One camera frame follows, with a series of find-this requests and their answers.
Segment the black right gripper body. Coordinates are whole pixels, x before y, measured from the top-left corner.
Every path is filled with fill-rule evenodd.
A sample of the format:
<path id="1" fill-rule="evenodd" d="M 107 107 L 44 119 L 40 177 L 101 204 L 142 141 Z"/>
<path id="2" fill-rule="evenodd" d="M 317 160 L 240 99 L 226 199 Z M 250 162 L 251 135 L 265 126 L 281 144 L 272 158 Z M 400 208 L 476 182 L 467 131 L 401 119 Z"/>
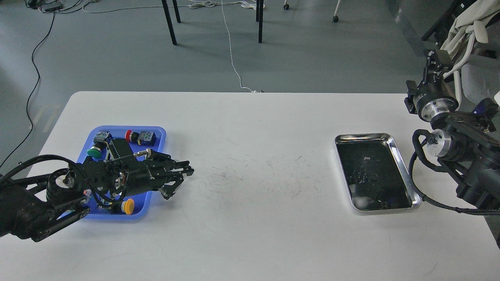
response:
<path id="1" fill-rule="evenodd" d="M 454 112 L 459 107 L 454 92 L 443 80 L 420 85 L 412 90 L 412 102 L 414 113 L 426 122 L 431 122 L 440 114 Z"/>

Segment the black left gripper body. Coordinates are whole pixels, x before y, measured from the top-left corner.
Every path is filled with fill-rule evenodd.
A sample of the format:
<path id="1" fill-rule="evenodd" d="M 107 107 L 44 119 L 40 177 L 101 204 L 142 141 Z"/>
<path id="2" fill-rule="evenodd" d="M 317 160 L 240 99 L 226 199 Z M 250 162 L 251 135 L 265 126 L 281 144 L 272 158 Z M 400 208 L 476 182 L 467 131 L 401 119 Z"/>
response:
<path id="1" fill-rule="evenodd" d="M 126 175 L 125 196 L 135 196 L 148 191 L 158 191 L 166 183 L 166 162 L 136 158 L 118 160 L 117 165 Z"/>

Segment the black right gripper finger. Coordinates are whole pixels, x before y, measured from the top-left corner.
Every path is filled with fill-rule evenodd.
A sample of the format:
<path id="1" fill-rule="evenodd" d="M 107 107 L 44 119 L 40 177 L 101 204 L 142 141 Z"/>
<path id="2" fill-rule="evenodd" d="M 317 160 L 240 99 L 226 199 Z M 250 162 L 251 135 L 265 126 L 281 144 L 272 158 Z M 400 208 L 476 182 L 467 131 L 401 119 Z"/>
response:
<path id="1" fill-rule="evenodd" d="M 431 84 L 443 79 L 445 73 L 452 70 L 454 63 L 446 50 L 425 49 L 426 66 L 424 68 L 424 84 Z"/>
<path id="2" fill-rule="evenodd" d="M 414 103 L 414 98 L 418 91 L 418 86 L 415 81 L 407 80 L 407 97 L 405 98 L 405 106 L 410 114 L 417 114 L 416 105 Z"/>

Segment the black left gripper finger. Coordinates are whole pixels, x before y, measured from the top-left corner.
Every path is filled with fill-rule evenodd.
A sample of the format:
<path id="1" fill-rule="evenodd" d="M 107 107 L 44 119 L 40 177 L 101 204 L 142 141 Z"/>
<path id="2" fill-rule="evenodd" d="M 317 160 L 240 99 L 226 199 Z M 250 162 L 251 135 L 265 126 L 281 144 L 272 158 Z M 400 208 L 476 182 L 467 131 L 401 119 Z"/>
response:
<path id="1" fill-rule="evenodd" d="M 170 155 L 164 153 L 152 153 L 150 156 L 151 178 L 183 178 L 193 173 L 194 169 L 189 161 L 173 160 Z"/>
<path id="2" fill-rule="evenodd" d="M 174 174 L 166 176 L 162 184 L 158 188 L 158 192 L 160 192 L 161 196 L 164 199 L 168 200 L 175 195 L 177 189 L 180 187 L 183 181 L 184 174 Z"/>

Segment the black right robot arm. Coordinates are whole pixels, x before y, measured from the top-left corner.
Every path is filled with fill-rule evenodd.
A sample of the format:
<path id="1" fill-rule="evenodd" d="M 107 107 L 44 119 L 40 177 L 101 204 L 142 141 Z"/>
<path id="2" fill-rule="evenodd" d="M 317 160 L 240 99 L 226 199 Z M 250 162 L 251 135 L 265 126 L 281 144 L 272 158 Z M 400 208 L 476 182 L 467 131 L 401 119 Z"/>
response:
<path id="1" fill-rule="evenodd" d="M 419 84 L 408 80 L 405 106 L 410 114 L 430 123 L 432 131 L 415 130 L 414 153 L 409 164 L 413 173 L 416 159 L 438 173 L 447 173 L 457 183 L 456 194 L 473 206 L 447 206 L 416 189 L 423 201 L 439 208 L 467 215 L 499 215 L 499 141 L 490 136 L 496 128 L 493 118 L 499 106 L 484 98 L 471 112 L 459 111 L 459 101 L 446 85 L 444 74 L 452 69 L 445 50 L 425 50 L 426 65 Z"/>

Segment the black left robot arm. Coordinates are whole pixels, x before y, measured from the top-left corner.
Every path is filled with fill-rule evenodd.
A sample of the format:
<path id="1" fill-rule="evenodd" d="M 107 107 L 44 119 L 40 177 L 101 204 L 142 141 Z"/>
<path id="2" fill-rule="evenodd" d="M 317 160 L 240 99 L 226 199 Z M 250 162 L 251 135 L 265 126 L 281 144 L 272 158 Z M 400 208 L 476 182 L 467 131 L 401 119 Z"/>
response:
<path id="1" fill-rule="evenodd" d="M 158 191 L 172 197 L 194 169 L 189 161 L 146 149 L 134 153 L 125 139 L 107 143 L 103 160 L 73 162 L 39 155 L 1 177 L 1 236 L 39 242 L 91 212 L 89 201 L 112 214 L 131 215 L 132 196 Z"/>

